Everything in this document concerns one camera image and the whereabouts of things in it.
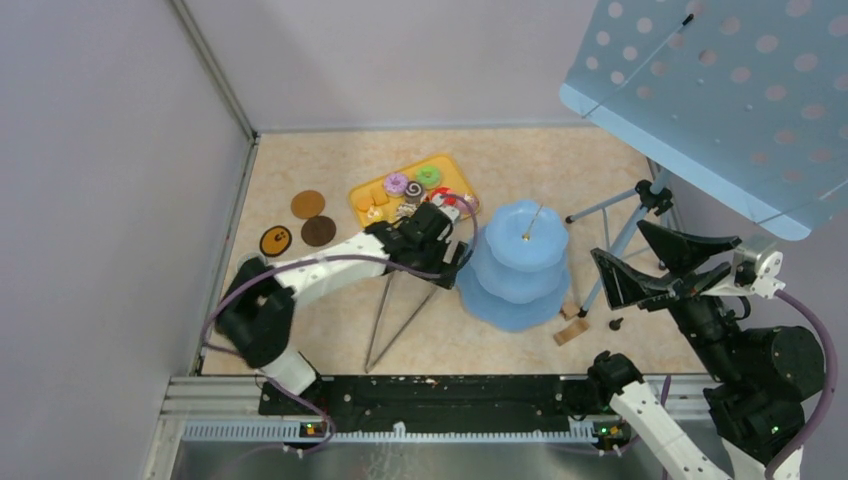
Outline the red frosted donut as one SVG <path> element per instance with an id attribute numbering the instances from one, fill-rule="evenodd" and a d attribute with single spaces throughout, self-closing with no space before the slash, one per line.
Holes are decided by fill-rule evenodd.
<path id="1" fill-rule="evenodd" d="M 430 191 L 428 201 L 436 206 L 455 206 L 456 193 L 448 187 L 439 187 Z"/>

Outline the purple frosted donut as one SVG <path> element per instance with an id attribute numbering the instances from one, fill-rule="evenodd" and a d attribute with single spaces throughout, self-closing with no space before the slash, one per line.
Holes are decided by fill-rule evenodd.
<path id="1" fill-rule="evenodd" d="M 409 184 L 409 177 L 402 172 L 392 172 L 383 180 L 383 190 L 390 197 L 402 197 Z"/>

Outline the green frosted donut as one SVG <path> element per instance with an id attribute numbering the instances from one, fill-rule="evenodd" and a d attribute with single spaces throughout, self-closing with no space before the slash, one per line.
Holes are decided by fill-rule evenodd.
<path id="1" fill-rule="evenodd" d="M 439 187 L 442 183 L 442 172 L 434 165 L 425 165 L 419 168 L 415 173 L 415 181 L 418 182 L 426 190 L 432 190 Z"/>

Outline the metal food tongs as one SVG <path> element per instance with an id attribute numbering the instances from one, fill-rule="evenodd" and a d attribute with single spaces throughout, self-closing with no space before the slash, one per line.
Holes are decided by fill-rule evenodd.
<path id="1" fill-rule="evenodd" d="M 421 316 L 439 288 L 405 273 L 386 278 L 370 330 L 363 371 L 371 374 L 405 331 Z"/>

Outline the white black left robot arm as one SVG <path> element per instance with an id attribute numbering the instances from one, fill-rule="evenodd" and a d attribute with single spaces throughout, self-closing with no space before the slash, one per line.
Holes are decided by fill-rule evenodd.
<path id="1" fill-rule="evenodd" d="M 332 247 L 306 257 L 266 265 L 245 262 L 205 322 L 244 363 L 282 391 L 297 413 L 319 404 L 316 369 L 291 340 L 295 313 L 362 280 L 405 272 L 449 290 L 477 242 L 454 242 L 460 219 L 453 205 L 425 202 L 409 216 L 381 220 Z"/>

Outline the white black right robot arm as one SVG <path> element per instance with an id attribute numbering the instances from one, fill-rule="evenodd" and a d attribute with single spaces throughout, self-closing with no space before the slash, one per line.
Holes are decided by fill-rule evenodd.
<path id="1" fill-rule="evenodd" d="M 670 313 L 713 380 L 703 395 L 733 478 L 798 478 L 804 445 L 835 393 L 833 341 L 806 306 L 806 326 L 746 329 L 725 305 L 751 295 L 793 304 L 778 279 L 782 253 L 765 238 L 697 236 L 643 220 L 638 229 L 666 273 L 594 249 L 609 306 Z"/>

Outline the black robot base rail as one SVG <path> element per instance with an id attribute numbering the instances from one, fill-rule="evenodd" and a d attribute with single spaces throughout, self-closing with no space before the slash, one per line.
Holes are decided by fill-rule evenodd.
<path id="1" fill-rule="evenodd" d="M 565 432 L 608 415 L 585 377 L 544 375 L 321 376 L 297 400 L 265 384 L 262 416 L 328 415 L 341 433 Z"/>

